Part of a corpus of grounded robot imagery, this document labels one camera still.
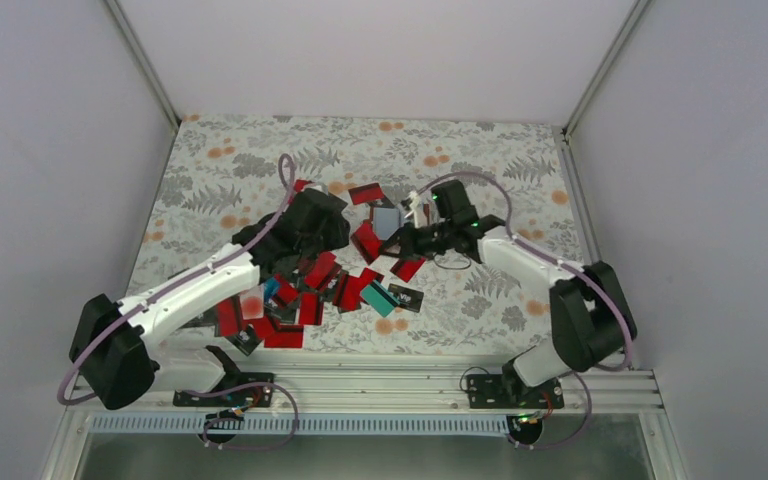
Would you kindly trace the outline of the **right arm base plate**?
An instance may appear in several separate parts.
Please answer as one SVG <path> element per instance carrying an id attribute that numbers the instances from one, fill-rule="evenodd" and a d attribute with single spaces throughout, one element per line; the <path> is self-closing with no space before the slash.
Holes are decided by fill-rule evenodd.
<path id="1" fill-rule="evenodd" d="M 472 409 L 560 409 L 565 406 L 563 390 L 557 379 L 536 387 L 514 382 L 501 374 L 468 374 L 464 388 Z"/>

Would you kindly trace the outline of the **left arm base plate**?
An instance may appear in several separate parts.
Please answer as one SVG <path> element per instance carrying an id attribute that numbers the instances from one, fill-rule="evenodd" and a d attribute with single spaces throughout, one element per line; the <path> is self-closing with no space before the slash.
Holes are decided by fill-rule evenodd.
<path id="1" fill-rule="evenodd" d="M 226 374 L 205 396 L 184 391 L 174 394 L 175 407 L 231 409 L 237 407 L 269 407 L 272 400 L 271 383 L 275 375 L 269 372 Z"/>

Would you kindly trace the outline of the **brown leather card holder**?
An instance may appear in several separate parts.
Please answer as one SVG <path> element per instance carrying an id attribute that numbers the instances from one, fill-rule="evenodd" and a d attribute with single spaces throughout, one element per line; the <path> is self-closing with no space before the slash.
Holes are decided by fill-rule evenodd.
<path id="1" fill-rule="evenodd" d="M 373 203 L 370 205 L 370 214 L 373 232 L 382 241 L 389 239 L 403 226 L 402 213 L 394 205 Z"/>

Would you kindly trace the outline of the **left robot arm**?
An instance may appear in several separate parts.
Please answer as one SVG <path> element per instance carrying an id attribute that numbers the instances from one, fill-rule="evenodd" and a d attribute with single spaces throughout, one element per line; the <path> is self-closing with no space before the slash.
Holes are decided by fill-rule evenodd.
<path id="1" fill-rule="evenodd" d="M 223 405 L 238 391 L 238 377 L 207 349 L 165 346 L 167 338 L 220 302 L 287 276 L 300 261 L 349 243 L 342 199 L 315 188 L 249 224 L 196 266 L 144 292 L 87 301 L 69 358 L 108 410 L 126 407 L 152 390 L 197 391 Z"/>

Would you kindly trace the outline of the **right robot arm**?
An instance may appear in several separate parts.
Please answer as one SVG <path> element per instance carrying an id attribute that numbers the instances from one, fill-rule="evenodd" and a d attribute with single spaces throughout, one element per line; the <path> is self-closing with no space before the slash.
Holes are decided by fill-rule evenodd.
<path id="1" fill-rule="evenodd" d="M 515 234 L 506 220 L 481 216 L 463 183 L 451 175 L 425 187 L 439 219 L 419 226 L 420 195 L 400 205 L 405 222 L 383 242 L 381 252 L 405 261 L 432 259 L 449 251 L 548 292 L 550 337 L 502 367 L 501 391 L 515 407 L 538 397 L 540 386 L 571 372 L 604 369 L 604 359 L 629 352 L 637 330 L 614 269 L 603 261 L 582 265 Z"/>

